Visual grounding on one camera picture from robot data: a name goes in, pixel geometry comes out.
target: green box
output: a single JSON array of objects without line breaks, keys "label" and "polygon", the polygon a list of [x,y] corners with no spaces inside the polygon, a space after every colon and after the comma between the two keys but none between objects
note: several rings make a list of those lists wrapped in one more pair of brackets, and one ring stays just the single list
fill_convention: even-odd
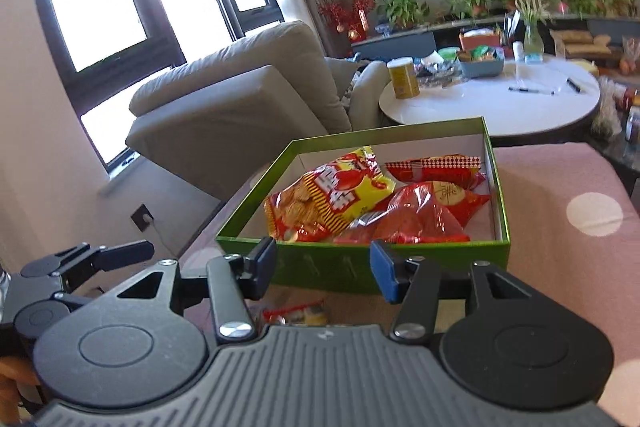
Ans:
[{"label": "green box", "polygon": [[[482,118],[419,125],[403,125],[318,138],[295,140],[271,165],[220,231],[217,240],[228,253],[249,253],[267,235],[264,198],[295,182],[304,172],[330,162],[358,147],[373,147],[381,166],[389,161],[426,156],[465,154],[482,158],[491,194],[465,229],[471,243],[396,245],[406,256],[423,255],[451,270],[467,270],[477,260],[506,268],[511,246],[500,179],[491,140]],[[469,231],[476,220],[477,231]],[[278,244],[278,266],[273,283],[345,293],[377,293],[369,269],[369,248],[328,243]]]}]

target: white tabletop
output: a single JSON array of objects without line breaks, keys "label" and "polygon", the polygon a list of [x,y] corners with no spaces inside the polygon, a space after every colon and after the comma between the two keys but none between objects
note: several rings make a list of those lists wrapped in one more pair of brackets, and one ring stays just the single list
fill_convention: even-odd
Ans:
[{"label": "white tabletop", "polygon": [[[582,88],[576,93],[566,80]],[[555,91],[550,94],[513,92],[509,87]],[[545,56],[543,64],[507,61],[496,78],[479,78],[458,86],[421,88],[420,95],[398,100],[389,83],[380,109],[402,124],[430,123],[484,116],[492,137],[537,134],[566,127],[585,118],[600,100],[595,77],[561,58]]]}]

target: yellow can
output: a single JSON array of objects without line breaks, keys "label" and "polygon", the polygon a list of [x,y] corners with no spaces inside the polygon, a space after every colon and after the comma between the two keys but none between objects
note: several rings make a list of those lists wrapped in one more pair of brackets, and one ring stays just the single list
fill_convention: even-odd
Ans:
[{"label": "yellow can", "polygon": [[411,57],[396,58],[386,64],[394,84],[396,98],[413,98],[420,94],[415,76],[414,60]]}]

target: gray armchair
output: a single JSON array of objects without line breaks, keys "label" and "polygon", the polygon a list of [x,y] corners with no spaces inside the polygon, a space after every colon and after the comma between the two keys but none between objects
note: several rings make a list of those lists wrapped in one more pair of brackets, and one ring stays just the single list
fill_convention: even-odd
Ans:
[{"label": "gray armchair", "polygon": [[381,124],[378,99],[390,81],[383,62],[360,75],[348,114],[340,104],[357,67],[325,58],[305,24],[284,23],[142,86],[126,143],[228,200],[292,140]]}]

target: glass vase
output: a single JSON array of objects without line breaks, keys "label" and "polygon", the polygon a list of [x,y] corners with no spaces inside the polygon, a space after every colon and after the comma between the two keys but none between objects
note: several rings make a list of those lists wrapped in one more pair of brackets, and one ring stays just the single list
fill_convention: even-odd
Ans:
[{"label": "glass vase", "polygon": [[527,23],[524,34],[524,55],[529,60],[542,60],[545,53],[545,43],[538,31],[538,23]]}]

